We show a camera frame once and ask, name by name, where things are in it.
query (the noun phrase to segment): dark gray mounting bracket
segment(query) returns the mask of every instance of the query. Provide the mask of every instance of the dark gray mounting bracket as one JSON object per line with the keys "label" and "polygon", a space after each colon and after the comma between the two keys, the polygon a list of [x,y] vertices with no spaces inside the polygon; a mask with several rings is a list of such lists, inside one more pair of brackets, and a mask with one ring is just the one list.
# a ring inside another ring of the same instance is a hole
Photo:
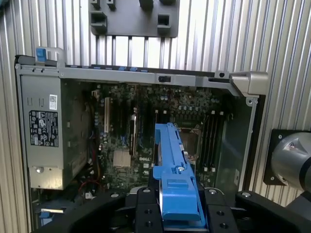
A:
{"label": "dark gray mounting bracket", "polygon": [[95,35],[177,37],[180,0],[89,0]]}

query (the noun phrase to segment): black plastic part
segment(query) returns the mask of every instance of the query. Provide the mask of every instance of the black plastic part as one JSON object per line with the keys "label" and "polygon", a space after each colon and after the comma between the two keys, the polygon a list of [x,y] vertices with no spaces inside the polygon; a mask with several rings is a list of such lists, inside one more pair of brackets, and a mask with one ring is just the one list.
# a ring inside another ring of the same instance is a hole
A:
{"label": "black plastic part", "polygon": [[91,27],[97,33],[107,32],[107,16],[102,11],[90,11]]}
{"label": "black plastic part", "polygon": [[171,77],[170,76],[159,76],[160,83],[170,83]]}
{"label": "black plastic part", "polygon": [[163,233],[163,221],[156,192],[153,188],[141,188],[137,192],[135,233]]}
{"label": "black plastic part", "polygon": [[307,172],[310,169],[310,167],[311,167],[311,157],[305,161],[305,163],[302,165],[301,170],[299,172],[299,182],[303,190],[306,190],[305,180],[306,180]]}
{"label": "black plastic part", "polygon": [[116,0],[106,0],[106,2],[112,11],[116,10]]}
{"label": "black plastic part", "polygon": [[157,15],[157,32],[159,35],[166,35],[171,30],[171,16],[167,14]]}
{"label": "black plastic part", "polygon": [[239,233],[230,207],[224,195],[213,188],[205,190],[208,228],[210,233]]}
{"label": "black plastic part", "polygon": [[151,11],[154,7],[154,0],[139,0],[139,4],[144,11]]}
{"label": "black plastic part", "polygon": [[271,130],[266,168],[265,168],[264,177],[263,177],[263,181],[265,184],[267,184],[267,185],[282,185],[282,186],[285,185],[282,181],[280,181],[277,178],[277,176],[272,171],[272,167],[271,167],[272,153],[273,153],[274,149],[276,148],[276,146],[279,144],[279,142],[283,140],[283,138],[285,138],[285,137],[287,137],[293,133],[300,133],[300,132],[310,133],[310,131],[299,131],[299,130],[277,130],[277,129]]}
{"label": "black plastic part", "polygon": [[33,232],[75,233],[103,230],[109,226],[111,213],[124,206],[125,197],[124,193],[108,191]]}
{"label": "black plastic part", "polygon": [[101,8],[101,0],[91,0],[91,4],[96,10],[99,10]]}
{"label": "black plastic part", "polygon": [[236,202],[256,221],[257,232],[309,233],[311,221],[287,210],[257,193],[248,191],[250,197],[236,194]]}
{"label": "black plastic part", "polygon": [[176,2],[176,0],[160,0],[163,5],[172,5]]}

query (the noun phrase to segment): motherboard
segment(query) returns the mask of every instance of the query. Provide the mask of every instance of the motherboard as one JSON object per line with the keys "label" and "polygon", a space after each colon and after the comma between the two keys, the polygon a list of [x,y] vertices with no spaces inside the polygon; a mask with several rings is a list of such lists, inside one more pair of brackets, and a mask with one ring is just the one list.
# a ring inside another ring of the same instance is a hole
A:
{"label": "motherboard", "polygon": [[228,112],[223,95],[209,88],[94,84],[90,155],[107,189],[147,185],[157,164],[156,123],[172,122],[203,186],[214,186]]}

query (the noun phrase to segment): screw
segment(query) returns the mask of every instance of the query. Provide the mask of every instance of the screw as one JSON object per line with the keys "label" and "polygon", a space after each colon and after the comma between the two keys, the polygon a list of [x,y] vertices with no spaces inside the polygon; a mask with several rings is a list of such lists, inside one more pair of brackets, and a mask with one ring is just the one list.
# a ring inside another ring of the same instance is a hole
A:
{"label": "screw", "polygon": [[119,195],[118,195],[118,193],[113,193],[113,194],[111,194],[110,195],[112,198],[117,198]]}
{"label": "screw", "polygon": [[210,193],[210,194],[216,194],[217,191],[216,191],[215,189],[210,189],[210,190],[209,190],[209,193]]}
{"label": "screw", "polygon": [[250,198],[252,195],[249,194],[249,193],[244,192],[244,193],[242,193],[242,196],[246,197],[246,198]]}

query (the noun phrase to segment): bolt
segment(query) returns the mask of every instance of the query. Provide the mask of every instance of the bolt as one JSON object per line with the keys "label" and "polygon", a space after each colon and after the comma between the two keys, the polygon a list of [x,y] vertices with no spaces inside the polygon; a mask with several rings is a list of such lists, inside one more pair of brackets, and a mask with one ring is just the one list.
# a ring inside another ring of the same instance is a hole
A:
{"label": "bolt", "polygon": [[113,194],[111,194],[110,195],[112,198],[117,198],[119,195],[118,195],[118,193],[113,193]]}
{"label": "bolt", "polygon": [[210,189],[210,190],[209,190],[209,193],[210,193],[210,194],[216,194],[217,191],[216,191],[215,189]]}
{"label": "bolt", "polygon": [[249,194],[249,193],[244,192],[244,193],[242,193],[242,196],[246,197],[246,198],[250,198],[252,195]]}
{"label": "bolt", "polygon": [[44,172],[44,167],[42,167],[42,166],[36,166],[36,167],[35,167],[35,171],[36,171],[37,173],[43,173],[43,172]]}

